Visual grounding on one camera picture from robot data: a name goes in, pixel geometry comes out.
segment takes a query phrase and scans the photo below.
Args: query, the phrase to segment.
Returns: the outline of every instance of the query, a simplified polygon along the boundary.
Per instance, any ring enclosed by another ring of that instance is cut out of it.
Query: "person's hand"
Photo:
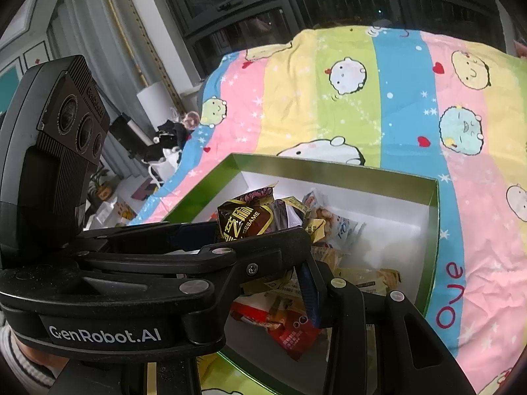
[[[20,351],[22,351],[28,360],[34,362],[35,364],[62,370],[62,368],[64,368],[68,363],[68,358],[47,354],[46,352],[30,348],[29,346],[26,346],[24,343],[22,343],[16,336],[15,340],[16,344],[20,348]]]

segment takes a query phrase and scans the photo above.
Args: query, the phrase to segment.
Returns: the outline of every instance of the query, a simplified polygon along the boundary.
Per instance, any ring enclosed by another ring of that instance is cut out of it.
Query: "screw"
[[[394,301],[402,301],[402,300],[404,300],[404,294],[401,291],[392,291],[390,293],[390,297]]]
[[[179,291],[184,294],[199,294],[209,287],[209,283],[203,279],[192,279],[179,285]]]
[[[215,250],[212,250],[213,254],[227,254],[228,252],[231,252],[231,248],[216,248]]]
[[[346,286],[346,281],[339,277],[334,277],[331,279],[331,285],[333,285],[335,288],[344,288]]]
[[[247,266],[245,271],[249,276],[254,276],[258,273],[258,265],[256,263],[251,263]]]

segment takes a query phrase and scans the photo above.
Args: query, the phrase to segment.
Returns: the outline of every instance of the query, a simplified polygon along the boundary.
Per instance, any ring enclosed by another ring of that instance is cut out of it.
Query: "gray curtain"
[[[82,54],[92,75],[117,109],[129,115],[149,136],[151,125],[136,94],[147,84],[159,81],[155,61],[141,37],[135,14],[127,0],[112,0],[121,27],[134,58],[128,52],[107,0],[59,0],[48,28],[49,43],[54,57]],[[103,100],[112,121],[118,117]],[[111,169],[123,177],[148,175],[146,167],[128,158],[126,150],[108,135],[103,157]]]

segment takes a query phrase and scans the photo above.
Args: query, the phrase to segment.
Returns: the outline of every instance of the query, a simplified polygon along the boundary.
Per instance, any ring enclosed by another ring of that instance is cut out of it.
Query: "bed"
[[[230,153],[346,162],[438,179],[426,319],[476,392],[525,346],[527,63],[479,43],[379,27],[304,30],[223,58],[174,176],[132,224],[164,219]]]

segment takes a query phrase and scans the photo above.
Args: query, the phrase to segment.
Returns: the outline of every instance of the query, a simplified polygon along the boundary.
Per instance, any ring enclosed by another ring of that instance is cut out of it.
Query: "green box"
[[[439,233],[438,183],[399,172],[304,159],[231,154],[168,214],[173,223],[207,221],[228,199],[275,184],[275,198],[302,199],[316,188],[337,215],[364,222],[341,267],[389,268],[400,289],[425,314],[434,282]],[[299,362],[262,328],[228,320],[222,351],[236,367],[277,393],[320,393],[326,346]]]

